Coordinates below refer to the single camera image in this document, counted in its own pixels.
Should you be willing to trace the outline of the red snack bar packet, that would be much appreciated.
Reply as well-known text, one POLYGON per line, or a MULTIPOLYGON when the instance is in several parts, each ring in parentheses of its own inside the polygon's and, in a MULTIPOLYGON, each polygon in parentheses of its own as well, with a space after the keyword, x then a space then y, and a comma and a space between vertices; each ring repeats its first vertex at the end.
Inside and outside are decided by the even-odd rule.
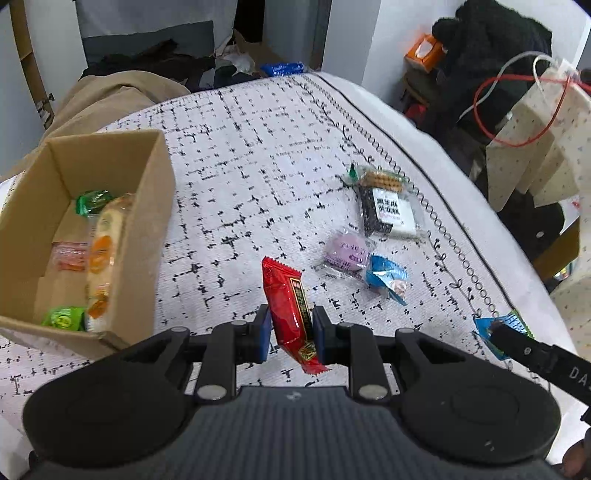
POLYGON ((270 307, 276 341, 308 375, 328 371, 318 359, 311 309, 301 282, 301 272, 264 257, 263 291, 270 307))

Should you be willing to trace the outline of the blue green snack packet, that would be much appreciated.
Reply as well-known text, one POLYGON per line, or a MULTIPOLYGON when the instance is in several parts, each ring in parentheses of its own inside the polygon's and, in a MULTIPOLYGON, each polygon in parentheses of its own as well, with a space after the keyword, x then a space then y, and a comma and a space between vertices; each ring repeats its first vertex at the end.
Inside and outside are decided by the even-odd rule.
POLYGON ((509 359, 506 352, 500 348, 502 344, 499 343, 499 340, 514 338, 513 334, 507 334, 509 330, 534 339, 531 329, 516 309, 498 317, 475 318, 474 324, 478 336, 484 341, 493 355, 501 361, 509 359))

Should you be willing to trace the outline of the light blue snack packet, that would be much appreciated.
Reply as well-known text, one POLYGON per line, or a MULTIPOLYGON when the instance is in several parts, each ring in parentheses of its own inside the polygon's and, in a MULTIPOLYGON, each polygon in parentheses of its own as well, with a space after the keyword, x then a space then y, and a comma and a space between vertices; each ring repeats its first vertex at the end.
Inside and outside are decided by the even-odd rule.
POLYGON ((380 255, 370 255, 365 273, 368 286, 399 304, 406 306, 409 286, 407 271, 393 260, 380 255))

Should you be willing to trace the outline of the purple round snack packet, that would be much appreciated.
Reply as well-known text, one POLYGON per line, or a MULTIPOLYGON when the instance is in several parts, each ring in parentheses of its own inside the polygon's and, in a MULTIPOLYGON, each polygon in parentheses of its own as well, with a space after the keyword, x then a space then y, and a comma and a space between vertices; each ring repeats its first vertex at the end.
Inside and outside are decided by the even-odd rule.
POLYGON ((375 242, 365 235, 342 230, 329 240, 322 262, 339 272, 356 274, 367 268, 374 250, 375 242))

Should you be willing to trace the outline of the black white cookie pack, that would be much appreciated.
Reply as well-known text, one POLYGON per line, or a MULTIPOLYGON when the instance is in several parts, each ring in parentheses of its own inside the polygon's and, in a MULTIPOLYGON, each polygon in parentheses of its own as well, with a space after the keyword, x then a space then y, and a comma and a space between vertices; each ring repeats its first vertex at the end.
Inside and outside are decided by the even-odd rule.
POLYGON ((425 239, 427 231, 417 194, 401 175, 352 163, 346 182, 356 190, 367 237, 425 239))

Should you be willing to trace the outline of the patterned white bed blanket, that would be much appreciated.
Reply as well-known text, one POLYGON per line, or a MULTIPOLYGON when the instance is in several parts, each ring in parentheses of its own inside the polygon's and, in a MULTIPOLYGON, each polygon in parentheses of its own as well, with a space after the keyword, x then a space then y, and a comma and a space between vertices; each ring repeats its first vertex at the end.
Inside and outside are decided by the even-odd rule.
MULTIPOLYGON (((492 361, 474 319, 516 309, 539 341, 573 346, 568 329, 513 236, 446 152, 400 113, 329 74, 267 78, 174 98, 99 133, 159 130, 175 192, 160 258, 153 334, 195 334, 252 320, 263 304, 262 261, 301 272, 311 306, 332 322, 391 335, 411 328, 492 361), (377 252, 408 273, 403 306, 322 269, 339 230, 361 230, 352 163, 409 182, 423 241, 379 237, 377 252)), ((42 385, 91 361, 47 353, 1 334, 1 414, 14 428, 42 385)))

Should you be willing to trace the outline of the orange yellow bread packet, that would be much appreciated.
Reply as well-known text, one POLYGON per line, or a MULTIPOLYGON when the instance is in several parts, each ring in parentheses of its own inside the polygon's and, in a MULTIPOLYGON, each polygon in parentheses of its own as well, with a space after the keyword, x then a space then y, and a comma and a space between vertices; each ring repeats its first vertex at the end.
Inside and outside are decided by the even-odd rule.
POLYGON ((106 331, 108 308, 117 257, 134 195, 127 193, 110 201, 100 212, 87 255, 85 330, 106 331))

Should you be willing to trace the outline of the pink orange candy packet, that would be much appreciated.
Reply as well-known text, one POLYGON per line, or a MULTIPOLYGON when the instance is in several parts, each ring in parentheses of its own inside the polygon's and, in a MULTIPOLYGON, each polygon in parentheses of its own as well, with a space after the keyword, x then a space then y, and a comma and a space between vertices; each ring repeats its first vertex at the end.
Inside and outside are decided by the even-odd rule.
POLYGON ((86 242, 55 242, 51 262, 60 271, 84 272, 87 264, 86 242))

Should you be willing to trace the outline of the brown cardboard box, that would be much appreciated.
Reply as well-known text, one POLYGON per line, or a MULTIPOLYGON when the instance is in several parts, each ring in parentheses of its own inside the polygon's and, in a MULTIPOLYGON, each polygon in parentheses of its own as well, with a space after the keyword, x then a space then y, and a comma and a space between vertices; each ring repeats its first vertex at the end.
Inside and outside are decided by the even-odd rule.
POLYGON ((159 130, 118 131, 48 140, 1 212, 1 334, 47 353, 100 359, 150 337, 160 258, 175 178, 159 130), (56 307, 87 308, 84 272, 51 262, 55 242, 92 242, 97 217, 75 212, 89 190, 132 193, 104 332, 42 326, 56 307))

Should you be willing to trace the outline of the cream dotted fabric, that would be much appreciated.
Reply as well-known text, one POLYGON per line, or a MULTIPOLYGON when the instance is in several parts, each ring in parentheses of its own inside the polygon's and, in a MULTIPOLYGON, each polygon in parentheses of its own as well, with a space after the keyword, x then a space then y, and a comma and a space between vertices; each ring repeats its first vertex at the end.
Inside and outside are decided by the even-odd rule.
POLYGON ((499 212, 514 191, 536 207, 576 197, 573 274, 551 294, 578 353, 590 358, 590 94, 565 67, 550 67, 512 107, 486 148, 488 199, 499 212))

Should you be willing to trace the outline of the pile of dark clothes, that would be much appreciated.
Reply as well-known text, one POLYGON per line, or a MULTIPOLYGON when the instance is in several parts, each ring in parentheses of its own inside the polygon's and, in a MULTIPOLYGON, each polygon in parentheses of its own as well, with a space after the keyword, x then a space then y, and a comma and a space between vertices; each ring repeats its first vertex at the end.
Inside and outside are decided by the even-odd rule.
POLYGON ((143 71, 183 84, 191 93, 259 79, 257 75, 239 72, 232 63, 217 66, 212 55, 197 58, 176 53, 177 46, 174 40, 168 39, 132 56, 109 54, 89 65, 82 77, 143 71))

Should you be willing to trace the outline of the tan brown coat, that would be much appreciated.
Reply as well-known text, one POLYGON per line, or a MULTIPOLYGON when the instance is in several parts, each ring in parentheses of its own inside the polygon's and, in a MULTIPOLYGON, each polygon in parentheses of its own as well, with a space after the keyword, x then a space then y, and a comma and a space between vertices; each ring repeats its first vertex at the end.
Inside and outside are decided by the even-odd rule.
POLYGON ((68 92, 41 140, 95 133, 134 112, 188 93, 183 84, 145 71, 86 76, 68 92))

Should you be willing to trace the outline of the blue foil bag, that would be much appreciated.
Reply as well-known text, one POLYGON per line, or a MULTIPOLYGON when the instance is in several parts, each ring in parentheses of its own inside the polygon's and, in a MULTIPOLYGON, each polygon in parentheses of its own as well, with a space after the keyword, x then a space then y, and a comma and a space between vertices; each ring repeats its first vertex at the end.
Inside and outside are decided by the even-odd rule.
POLYGON ((301 62, 266 63, 259 67, 266 77, 283 77, 307 72, 307 66, 301 62))

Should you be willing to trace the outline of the brown flat cardboard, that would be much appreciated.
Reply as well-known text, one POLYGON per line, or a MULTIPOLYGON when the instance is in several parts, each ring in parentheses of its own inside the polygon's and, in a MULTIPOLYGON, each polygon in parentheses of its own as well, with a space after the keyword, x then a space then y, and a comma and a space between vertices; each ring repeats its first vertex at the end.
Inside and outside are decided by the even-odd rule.
POLYGON ((266 73, 263 72, 262 67, 266 64, 279 64, 283 63, 284 60, 279 55, 273 52, 269 46, 263 43, 250 43, 243 38, 242 34, 238 30, 233 30, 233 38, 238 46, 238 50, 244 54, 249 54, 249 57, 254 61, 256 66, 256 75, 259 77, 266 77, 266 73))

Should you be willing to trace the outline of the black fuzzy garment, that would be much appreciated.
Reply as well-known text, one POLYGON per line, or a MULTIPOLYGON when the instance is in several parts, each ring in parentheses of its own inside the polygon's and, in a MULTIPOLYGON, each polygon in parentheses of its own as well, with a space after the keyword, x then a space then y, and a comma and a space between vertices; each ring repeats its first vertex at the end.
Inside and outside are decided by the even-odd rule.
POLYGON ((425 120, 455 124, 472 105, 474 94, 513 59, 507 71, 528 75, 533 58, 551 56, 552 33, 536 20, 496 1, 466 1, 452 18, 441 18, 432 35, 446 50, 444 79, 425 120))

